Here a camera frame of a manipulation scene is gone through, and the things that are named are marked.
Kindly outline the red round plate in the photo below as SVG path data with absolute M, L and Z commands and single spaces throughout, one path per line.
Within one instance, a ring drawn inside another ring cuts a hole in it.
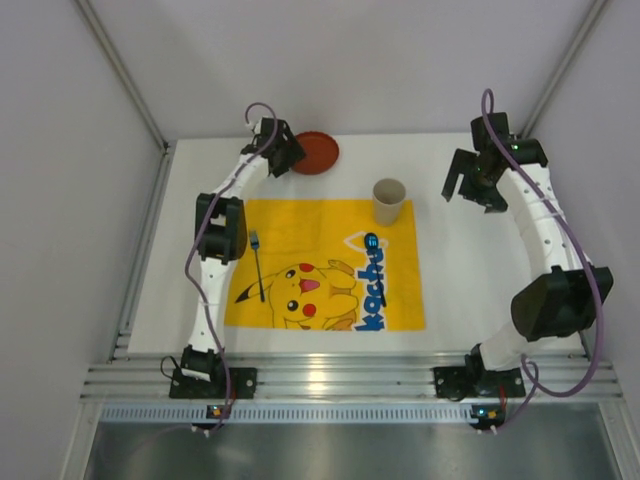
M 337 141 L 319 131 L 307 131 L 296 136 L 305 157 L 293 166 L 293 171 L 303 175 L 318 175 L 334 166 L 340 155 Z

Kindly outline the blue metal fork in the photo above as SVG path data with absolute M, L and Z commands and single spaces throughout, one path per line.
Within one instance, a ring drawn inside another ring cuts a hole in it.
M 265 302 L 266 301 L 266 296 L 265 296 L 264 284 L 263 284 L 263 280 L 262 280 L 262 273 L 261 273 L 261 267 L 260 267 L 260 261 L 259 261 L 260 242 L 259 242 L 258 234 L 257 234 L 257 232 L 255 230 L 250 230 L 249 231 L 249 242 L 250 242 L 251 249 L 254 252 L 254 258 L 255 258 L 255 262 L 256 262 L 256 272 L 257 272 L 257 276 L 258 276 L 258 286 L 259 286 L 260 300 L 262 302 Z

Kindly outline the beige paper cup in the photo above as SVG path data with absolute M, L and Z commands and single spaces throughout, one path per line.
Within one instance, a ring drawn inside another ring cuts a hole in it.
M 373 187 L 373 214 L 376 223 L 387 227 L 400 215 L 406 198 L 406 188 L 402 182 L 392 178 L 379 180 Z

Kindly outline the yellow Pikachu cloth placemat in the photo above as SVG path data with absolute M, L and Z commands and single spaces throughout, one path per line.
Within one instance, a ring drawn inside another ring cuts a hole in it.
M 407 332 L 426 327 L 414 209 L 378 225 L 369 200 L 251 200 L 266 301 L 254 252 L 238 261 L 229 287 L 229 327 L 300 331 Z M 387 306 L 364 236 L 375 233 Z

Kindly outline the blue metal spoon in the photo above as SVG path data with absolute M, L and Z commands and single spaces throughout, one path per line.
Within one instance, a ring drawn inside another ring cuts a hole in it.
M 376 258 L 376 255 L 380 250 L 380 242 L 379 242 L 378 236 L 373 232 L 366 233 L 365 236 L 364 236 L 364 245 L 365 245 L 365 249 L 366 249 L 367 255 L 369 256 L 372 264 L 374 265 L 375 274 L 376 274 L 376 280 L 377 280 L 377 286 L 378 286 L 378 290 L 380 292 L 380 298 L 381 298 L 382 306 L 386 307 L 387 306 L 387 302 L 386 302 L 386 297 L 385 297 L 384 285 L 383 285 L 383 282 L 382 282 L 381 273 L 379 271 L 378 260 Z

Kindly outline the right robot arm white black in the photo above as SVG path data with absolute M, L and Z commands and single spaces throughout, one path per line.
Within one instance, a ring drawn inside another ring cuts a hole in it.
M 442 195 L 459 194 L 488 213 L 510 213 L 531 269 L 530 283 L 511 301 L 509 321 L 468 356 L 483 375 L 519 365 L 544 339 L 600 328 L 613 275 L 594 266 L 568 233 L 538 140 L 512 135 L 504 112 L 472 120 L 471 136 L 472 150 L 454 153 Z

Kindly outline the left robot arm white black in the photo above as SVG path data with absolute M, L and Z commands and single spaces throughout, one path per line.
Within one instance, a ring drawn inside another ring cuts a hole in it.
M 195 322 L 181 358 L 181 373 L 209 383 L 226 380 L 223 332 L 233 271 L 248 245 L 244 202 L 257 186 L 287 173 L 305 157 L 288 123 L 264 117 L 231 173 L 212 193 L 197 197 L 194 243 L 184 271 L 195 287 Z

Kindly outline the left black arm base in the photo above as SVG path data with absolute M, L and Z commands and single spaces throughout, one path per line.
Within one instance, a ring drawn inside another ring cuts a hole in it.
M 253 399 L 257 387 L 256 368 L 231 368 L 230 399 Z M 183 375 L 179 368 L 173 371 L 169 397 L 172 399 L 220 399 L 226 398 L 226 377 L 222 373 L 218 380 L 207 382 Z

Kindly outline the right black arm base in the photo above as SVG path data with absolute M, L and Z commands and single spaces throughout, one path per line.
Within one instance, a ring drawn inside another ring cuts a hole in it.
M 481 371 L 471 373 L 463 366 L 442 366 L 433 369 L 436 397 L 451 401 L 466 398 L 498 398 L 502 393 L 510 398 L 526 396 L 521 371 Z

